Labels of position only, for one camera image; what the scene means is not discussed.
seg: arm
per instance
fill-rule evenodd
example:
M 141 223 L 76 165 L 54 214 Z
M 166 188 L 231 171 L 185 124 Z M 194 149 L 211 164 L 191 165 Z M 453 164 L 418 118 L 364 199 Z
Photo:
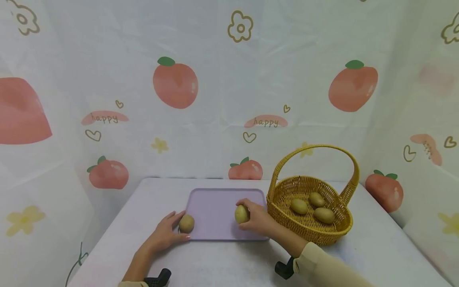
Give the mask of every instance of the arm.
M 159 222 L 155 231 L 134 254 L 131 265 L 126 271 L 119 287 L 147 286 L 143 280 L 148 275 L 154 255 L 159 251 L 169 248 L 174 243 L 190 239 L 188 234 L 178 234 L 173 231 L 184 214 L 185 211 L 179 214 L 175 214 L 175 211 L 173 211 Z
M 308 242 L 296 233 L 277 223 L 263 206 L 241 199 L 236 205 L 244 204 L 250 211 L 250 220 L 239 224 L 242 230 L 267 236 L 281 245 L 293 258 L 293 269 L 308 283 L 317 287 L 372 287 L 364 278 L 341 260 Z

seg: left hand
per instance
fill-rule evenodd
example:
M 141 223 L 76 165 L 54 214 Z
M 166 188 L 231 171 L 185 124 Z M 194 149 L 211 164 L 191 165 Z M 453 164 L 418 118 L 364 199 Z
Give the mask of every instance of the left hand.
M 142 244 L 139 251 L 146 251 L 153 254 L 169 248 L 172 244 L 188 241 L 190 236 L 185 233 L 175 233 L 174 227 L 177 226 L 185 211 L 175 214 L 175 211 L 164 217 L 156 227 L 155 231 Z

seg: hand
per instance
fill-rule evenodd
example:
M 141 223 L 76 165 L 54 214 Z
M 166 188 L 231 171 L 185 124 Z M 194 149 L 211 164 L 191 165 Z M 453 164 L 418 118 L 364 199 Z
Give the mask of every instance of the hand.
M 164 217 L 156 227 L 155 231 L 142 244 L 139 251 L 145 251 L 148 254 L 153 254 L 169 248 L 172 244 L 184 242 L 190 239 L 190 236 L 185 233 L 175 233 L 174 227 L 177 226 L 185 211 L 175 214 L 175 211 Z
M 236 205 L 245 205 L 250 211 L 250 220 L 245 223 L 239 224 L 239 229 L 249 230 L 261 236 L 272 237 L 273 231 L 276 227 L 280 226 L 274 218 L 271 217 L 264 207 L 251 202 L 247 198 L 241 199 Z

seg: black clamp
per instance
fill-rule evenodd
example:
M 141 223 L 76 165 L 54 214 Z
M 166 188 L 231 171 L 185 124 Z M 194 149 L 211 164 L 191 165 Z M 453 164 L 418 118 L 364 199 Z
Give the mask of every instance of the black clamp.
M 172 273 L 169 269 L 163 268 L 161 270 L 161 273 L 159 273 L 158 277 L 148 277 L 144 279 L 144 282 L 149 286 L 149 287 L 164 287 L 169 281 L 169 278 L 171 277 Z
M 287 262 L 287 265 L 278 261 L 276 263 L 276 266 L 274 267 L 274 271 L 276 271 L 276 273 L 285 280 L 289 279 L 293 275 L 293 273 L 295 273 L 293 271 L 293 260 L 294 258 L 290 257 L 290 259 Z

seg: potato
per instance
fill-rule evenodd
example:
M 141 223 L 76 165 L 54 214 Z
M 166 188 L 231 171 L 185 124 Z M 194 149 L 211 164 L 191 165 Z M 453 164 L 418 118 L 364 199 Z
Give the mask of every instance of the potato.
M 309 195 L 309 201 L 315 207 L 324 207 L 325 200 L 318 192 L 313 192 Z
M 335 221 L 335 214 L 328 208 L 319 207 L 314 211 L 314 216 L 323 223 L 332 224 Z
M 195 227 L 195 219 L 189 214 L 185 214 L 179 222 L 181 233 L 190 233 Z
M 245 205 L 238 205 L 236 207 L 236 211 L 234 212 L 234 218 L 236 219 L 237 224 L 248 222 L 250 220 L 250 212 Z
M 306 214 L 308 212 L 308 204 L 301 199 L 292 200 L 290 208 L 298 214 Z

